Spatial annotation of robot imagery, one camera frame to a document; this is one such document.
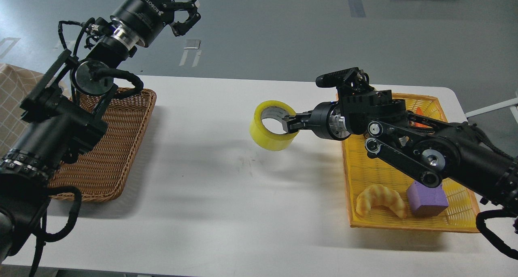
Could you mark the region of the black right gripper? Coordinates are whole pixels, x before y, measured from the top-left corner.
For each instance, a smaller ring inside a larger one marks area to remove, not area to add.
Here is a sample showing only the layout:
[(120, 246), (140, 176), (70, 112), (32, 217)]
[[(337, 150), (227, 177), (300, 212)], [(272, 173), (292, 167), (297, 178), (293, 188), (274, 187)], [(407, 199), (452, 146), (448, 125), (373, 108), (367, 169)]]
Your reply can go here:
[(337, 102), (322, 102), (313, 110), (286, 115), (282, 119), (282, 128), (288, 134), (311, 130), (317, 137), (327, 140), (343, 141), (351, 135)]

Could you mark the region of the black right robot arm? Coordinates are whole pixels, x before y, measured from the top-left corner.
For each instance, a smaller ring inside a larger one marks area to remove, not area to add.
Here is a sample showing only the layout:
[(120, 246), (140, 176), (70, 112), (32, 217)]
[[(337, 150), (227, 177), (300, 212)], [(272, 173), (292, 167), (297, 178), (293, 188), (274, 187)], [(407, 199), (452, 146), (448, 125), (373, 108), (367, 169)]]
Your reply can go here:
[(479, 194), (482, 203), (501, 205), (517, 216), (517, 158), (496, 148), (477, 126), (411, 112), (391, 90), (375, 90), (357, 67), (319, 76), (316, 85), (337, 89), (338, 99), (283, 117), (285, 132), (312, 130), (337, 141), (366, 135), (371, 159), (381, 159), (427, 187), (455, 180)]

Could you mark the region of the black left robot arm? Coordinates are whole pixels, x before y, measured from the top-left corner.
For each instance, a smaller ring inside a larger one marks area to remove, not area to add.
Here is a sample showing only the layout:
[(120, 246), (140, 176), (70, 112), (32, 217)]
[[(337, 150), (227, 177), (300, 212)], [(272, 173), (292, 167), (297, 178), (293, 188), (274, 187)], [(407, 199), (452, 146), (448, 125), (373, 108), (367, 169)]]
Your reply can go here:
[(110, 102), (141, 93), (144, 83), (118, 66), (137, 46), (149, 47), (170, 26), (185, 35), (200, 19), (198, 0), (125, 0), (110, 16), (78, 21), (74, 48), (64, 50), (21, 102), (28, 123), (1, 158), (1, 260), (16, 255), (36, 237), (35, 271), (46, 243), (65, 238), (79, 216), (82, 194), (74, 186), (49, 187), (60, 163), (76, 163), (100, 142)]

